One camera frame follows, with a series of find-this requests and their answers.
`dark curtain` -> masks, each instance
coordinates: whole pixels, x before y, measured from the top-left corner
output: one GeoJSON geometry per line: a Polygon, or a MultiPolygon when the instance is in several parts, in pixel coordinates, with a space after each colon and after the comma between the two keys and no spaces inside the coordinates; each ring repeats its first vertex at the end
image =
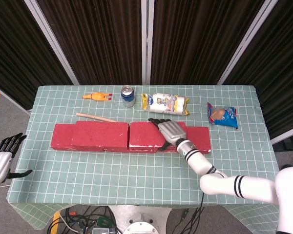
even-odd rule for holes
{"type": "Polygon", "coordinates": [[[216,84],[263,2],[155,1],[151,84],[216,84]]]}
{"type": "Polygon", "coordinates": [[[0,0],[0,89],[31,109],[41,85],[71,81],[22,0],[0,0]]]}
{"type": "Polygon", "coordinates": [[[256,87],[271,138],[293,128],[293,1],[278,1],[225,84],[256,87]]]}
{"type": "Polygon", "coordinates": [[[142,83],[141,1],[38,3],[80,84],[142,83]]]}

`can lid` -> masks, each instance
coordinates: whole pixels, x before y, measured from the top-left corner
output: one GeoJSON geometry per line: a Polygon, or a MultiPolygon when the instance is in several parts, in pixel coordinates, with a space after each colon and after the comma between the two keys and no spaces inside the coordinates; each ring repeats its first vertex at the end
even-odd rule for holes
{"type": "Polygon", "coordinates": [[[129,85],[125,85],[121,89],[121,93],[125,96],[129,96],[130,94],[132,94],[132,92],[133,92],[133,89],[129,85]]]}

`snack bag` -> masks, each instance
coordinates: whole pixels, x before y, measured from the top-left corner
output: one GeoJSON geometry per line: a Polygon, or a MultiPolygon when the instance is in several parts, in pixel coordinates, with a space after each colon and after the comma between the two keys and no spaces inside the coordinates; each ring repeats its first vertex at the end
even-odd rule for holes
{"type": "Polygon", "coordinates": [[[189,98],[170,94],[141,94],[142,109],[150,112],[181,115],[190,114],[187,110],[189,98]]]}
{"type": "Polygon", "coordinates": [[[215,109],[208,102],[207,113],[209,115],[209,121],[212,124],[230,126],[236,129],[238,128],[238,123],[236,121],[236,109],[234,107],[215,109]]]}

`yellow rubber chicken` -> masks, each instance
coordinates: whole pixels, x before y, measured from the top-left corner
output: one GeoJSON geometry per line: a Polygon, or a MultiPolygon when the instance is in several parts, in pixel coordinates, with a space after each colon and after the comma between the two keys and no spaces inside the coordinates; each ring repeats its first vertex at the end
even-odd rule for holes
{"type": "Polygon", "coordinates": [[[111,98],[106,98],[106,96],[112,96],[112,94],[95,92],[95,93],[92,93],[92,94],[83,95],[83,99],[92,99],[92,100],[95,100],[95,101],[112,100],[111,98]]]}

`metal base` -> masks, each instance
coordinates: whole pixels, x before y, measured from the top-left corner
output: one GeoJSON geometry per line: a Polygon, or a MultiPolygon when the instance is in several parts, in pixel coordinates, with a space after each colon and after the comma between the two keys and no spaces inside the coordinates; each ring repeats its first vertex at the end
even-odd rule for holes
{"type": "Polygon", "coordinates": [[[139,226],[142,226],[146,234],[166,234],[166,223],[171,208],[132,205],[109,207],[115,215],[118,228],[124,234],[135,233],[139,226]]]}

